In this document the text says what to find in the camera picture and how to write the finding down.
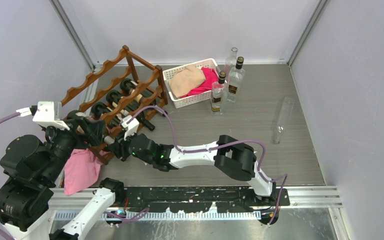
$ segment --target clear glass bottle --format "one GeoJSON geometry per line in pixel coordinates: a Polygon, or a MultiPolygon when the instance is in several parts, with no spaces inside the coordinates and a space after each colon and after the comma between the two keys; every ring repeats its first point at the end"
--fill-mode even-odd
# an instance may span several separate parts
{"type": "Polygon", "coordinates": [[[225,112],[226,90],[226,72],[221,71],[218,81],[213,82],[211,86],[211,114],[221,115],[225,112]]]}
{"type": "Polygon", "coordinates": [[[240,56],[237,58],[236,66],[232,68],[227,76],[228,92],[227,100],[229,102],[236,102],[239,89],[241,88],[242,81],[244,80],[245,70],[242,69],[244,64],[244,57],[240,56]]]}
{"type": "Polygon", "coordinates": [[[294,107],[295,100],[290,97],[284,97],[282,107],[279,110],[277,116],[277,124],[274,126],[274,139],[275,144],[281,143],[281,137],[285,132],[285,126],[288,124],[289,118],[291,117],[292,108],[294,107]]]}
{"type": "Polygon", "coordinates": [[[224,71],[226,74],[230,73],[231,69],[235,67],[237,54],[238,49],[236,47],[232,47],[230,50],[230,56],[226,58],[226,61],[224,62],[224,71]]]}

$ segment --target plastic basket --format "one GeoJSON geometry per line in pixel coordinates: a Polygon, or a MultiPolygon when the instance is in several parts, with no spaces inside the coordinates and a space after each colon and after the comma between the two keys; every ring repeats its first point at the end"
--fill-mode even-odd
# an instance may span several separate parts
{"type": "Polygon", "coordinates": [[[211,97],[211,90],[205,91],[205,92],[200,93],[198,95],[187,96],[184,98],[177,98],[176,96],[174,96],[172,94],[172,90],[170,89],[170,86],[169,86],[169,80],[173,78],[173,76],[175,75],[175,73],[177,71],[185,69],[187,66],[190,66],[190,65],[193,65],[198,69],[201,69],[201,68],[214,69],[215,72],[218,73],[217,63],[212,58],[208,58],[208,59],[205,59],[202,61],[196,61],[196,62],[193,62],[190,64],[178,66],[178,67],[163,71],[162,74],[164,75],[164,82],[165,82],[165,86],[167,87],[167,90],[168,90],[168,95],[170,95],[170,98],[174,103],[174,107],[177,109],[191,105],[191,104],[196,104],[196,103],[202,102],[204,100],[210,99],[210,97],[211,97]]]}

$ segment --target wine rack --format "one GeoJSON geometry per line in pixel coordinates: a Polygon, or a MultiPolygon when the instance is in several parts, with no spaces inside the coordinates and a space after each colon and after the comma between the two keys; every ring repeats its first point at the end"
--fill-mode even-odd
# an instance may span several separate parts
{"type": "MultiPolygon", "coordinates": [[[[136,109],[135,111],[131,112],[129,115],[131,115],[131,116],[134,115],[140,109],[142,109],[143,107],[148,106],[150,103],[152,103],[157,98],[159,98],[158,106],[160,108],[162,108],[163,106],[167,105],[168,104],[167,91],[166,91],[166,89],[164,87],[165,84],[164,84],[164,78],[163,78],[163,69],[161,68],[161,66],[159,66],[159,65],[152,65],[151,63],[147,62],[143,58],[141,58],[138,55],[136,55],[133,52],[131,52],[126,45],[124,45],[120,49],[120,51],[118,52],[118,56],[115,59],[113,59],[113,60],[106,60],[102,64],[102,68],[98,72],[95,72],[95,73],[91,72],[91,73],[89,73],[86,76],[86,78],[85,78],[85,80],[84,80],[82,85],[80,85],[78,87],[71,87],[70,89],[68,89],[67,90],[67,94],[65,95],[64,99],[61,101],[62,105],[64,106],[69,101],[71,101],[74,97],[76,97],[78,94],[80,94],[82,91],[84,91],[89,85],[91,85],[99,77],[101,77],[106,72],[108,72],[109,69],[114,67],[118,62],[120,62],[124,58],[126,58],[127,63],[128,63],[128,66],[126,67],[124,73],[122,75],[120,75],[120,76],[113,77],[111,79],[110,84],[106,88],[98,89],[96,91],[96,93],[95,93],[94,98],[92,100],[88,101],[88,102],[84,102],[84,103],[80,104],[78,110],[81,111],[81,112],[85,112],[93,104],[95,104],[102,97],[104,97],[109,91],[111,91],[115,86],[120,84],[130,74],[132,75],[133,80],[136,83],[138,83],[137,86],[136,86],[135,91],[131,95],[129,95],[129,96],[122,97],[120,99],[120,101],[118,102],[117,107],[114,108],[114,109],[113,109],[112,105],[110,105],[107,102],[106,105],[108,107],[112,108],[113,110],[111,112],[109,112],[109,113],[102,114],[102,116],[100,117],[101,119],[103,119],[108,124],[113,118],[116,117],[116,115],[118,113],[120,113],[120,111],[122,109],[126,108],[127,105],[130,104],[132,101],[135,101],[135,97],[138,96],[139,94],[141,94],[145,89],[148,89],[153,94],[150,97],[147,97],[143,101],[141,101],[140,107],[138,109],[136,109]],[[134,65],[134,62],[133,62],[133,59],[135,59],[139,63],[143,64],[144,66],[146,66],[147,68],[152,70],[151,76],[147,80],[145,80],[145,81],[139,80],[138,74],[136,72],[136,68],[135,68],[135,65],[134,65]],[[158,86],[155,89],[153,89],[153,88],[150,87],[150,85],[155,80],[157,80],[158,86]]],[[[152,109],[152,110],[148,111],[145,114],[145,118],[148,121],[150,121],[155,116],[156,113],[157,113],[157,111],[152,109]]],[[[141,128],[143,128],[143,127],[144,127],[144,125],[141,123],[139,125],[138,131],[141,128]]],[[[122,131],[123,131],[123,129],[121,128],[121,126],[116,126],[116,127],[113,127],[109,131],[109,135],[112,138],[115,138],[122,131]]],[[[102,143],[101,145],[99,145],[97,147],[91,147],[90,148],[90,150],[93,152],[93,154],[98,157],[99,161],[101,161],[105,165],[107,165],[108,162],[114,157],[114,153],[112,153],[112,152],[109,152],[109,153],[107,153],[105,155],[100,155],[99,154],[99,152],[101,150],[103,150],[106,145],[107,145],[106,143],[102,143]]]]}

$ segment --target pink cloth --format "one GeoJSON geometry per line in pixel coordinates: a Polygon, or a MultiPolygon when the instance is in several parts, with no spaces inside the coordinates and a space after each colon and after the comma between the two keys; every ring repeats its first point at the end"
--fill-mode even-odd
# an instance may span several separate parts
{"type": "Polygon", "coordinates": [[[64,194],[72,195],[92,186],[98,180],[101,165],[89,149],[74,149],[64,167],[64,194]]]}
{"type": "Polygon", "coordinates": [[[217,75],[215,69],[203,67],[201,68],[201,70],[205,75],[205,81],[201,83],[201,85],[199,85],[198,87],[190,90],[186,95],[182,96],[182,98],[202,94],[203,92],[211,90],[211,86],[213,85],[213,83],[219,80],[219,76],[217,75]]]}

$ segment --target wood grain floor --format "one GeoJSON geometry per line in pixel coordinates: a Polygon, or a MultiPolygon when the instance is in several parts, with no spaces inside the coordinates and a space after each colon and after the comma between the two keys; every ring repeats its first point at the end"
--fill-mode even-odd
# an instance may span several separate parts
{"type": "MultiPolygon", "coordinates": [[[[170,69],[174,66],[163,66],[170,69]]],[[[124,72],[124,67],[113,67],[99,79],[98,88],[104,88],[111,78],[124,72]]],[[[223,115],[211,115],[209,100],[176,109],[169,100],[165,107],[176,129],[180,146],[202,145],[218,140],[219,135],[230,135],[238,140],[260,140],[267,153],[262,169],[271,178],[288,173],[287,185],[324,185],[320,167],[314,153],[307,124],[297,91],[285,64],[245,65],[245,80],[236,103],[229,103],[223,115]],[[280,144],[273,143],[273,125],[283,97],[295,99],[292,115],[280,144]]],[[[137,67],[141,80],[148,79],[151,71],[137,67]]],[[[141,132],[156,143],[172,144],[172,133],[167,120],[156,115],[153,132],[141,132]]],[[[262,152],[258,145],[250,144],[262,152]]],[[[129,157],[122,162],[116,158],[103,166],[99,180],[113,178],[126,186],[233,186],[243,182],[233,180],[215,167],[191,166],[170,172],[161,172],[129,157]]]]}

